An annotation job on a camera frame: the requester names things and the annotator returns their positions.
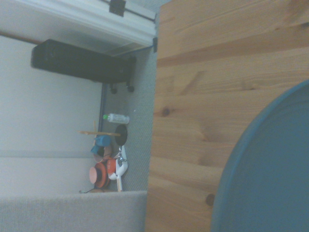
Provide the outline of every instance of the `gray carpet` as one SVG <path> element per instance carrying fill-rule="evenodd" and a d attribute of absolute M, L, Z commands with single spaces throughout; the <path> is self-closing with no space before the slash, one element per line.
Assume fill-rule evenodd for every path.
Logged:
<path fill-rule="evenodd" d="M 159 7 L 169 0 L 132 0 L 140 6 L 157 12 L 156 26 L 159 22 Z M 152 48 L 133 52 L 122 56 L 137 58 L 136 70 L 133 78 L 134 93 L 126 90 L 125 84 L 118 84 L 118 92 L 113 95 L 108 90 L 106 96 L 105 113 L 115 113 L 130 116 L 127 126 L 128 140 L 125 144 L 128 160 L 128 170 L 123 177 L 124 191 L 147 190 L 148 173 L 151 150 L 151 136 L 153 126 L 156 55 Z M 114 132 L 117 124 L 104 121 L 103 131 Z M 117 190 L 115 181 L 109 186 Z"/>

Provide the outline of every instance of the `wooden table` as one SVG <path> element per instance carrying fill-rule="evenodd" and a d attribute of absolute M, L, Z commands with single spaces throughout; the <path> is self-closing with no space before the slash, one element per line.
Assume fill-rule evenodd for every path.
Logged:
<path fill-rule="evenodd" d="M 309 77 L 308 7 L 308 0 L 161 7 L 147 232 L 210 231 L 206 198 L 237 140 L 265 106 Z"/>

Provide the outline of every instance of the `black disc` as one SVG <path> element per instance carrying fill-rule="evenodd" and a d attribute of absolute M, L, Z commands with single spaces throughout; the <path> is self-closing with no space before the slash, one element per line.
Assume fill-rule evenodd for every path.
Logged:
<path fill-rule="evenodd" d="M 123 146 L 126 143 L 127 139 L 127 130 L 125 125 L 119 125 L 116 128 L 115 133 L 120 134 L 120 136 L 115 136 L 116 143 L 119 146 Z"/>

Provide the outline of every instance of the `blue bowl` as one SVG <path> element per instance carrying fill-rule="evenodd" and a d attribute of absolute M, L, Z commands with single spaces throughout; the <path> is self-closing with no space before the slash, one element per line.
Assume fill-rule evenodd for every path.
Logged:
<path fill-rule="evenodd" d="M 309 230 L 309 81 L 248 126 L 223 171 L 212 232 Z"/>

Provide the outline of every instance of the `plastic bottle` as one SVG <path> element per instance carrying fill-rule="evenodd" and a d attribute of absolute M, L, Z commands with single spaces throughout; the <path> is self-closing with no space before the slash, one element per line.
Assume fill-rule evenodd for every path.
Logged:
<path fill-rule="evenodd" d="M 103 115 L 104 119 L 107 119 L 109 122 L 119 123 L 119 124 L 128 124 L 130 121 L 129 116 L 109 114 Z"/>

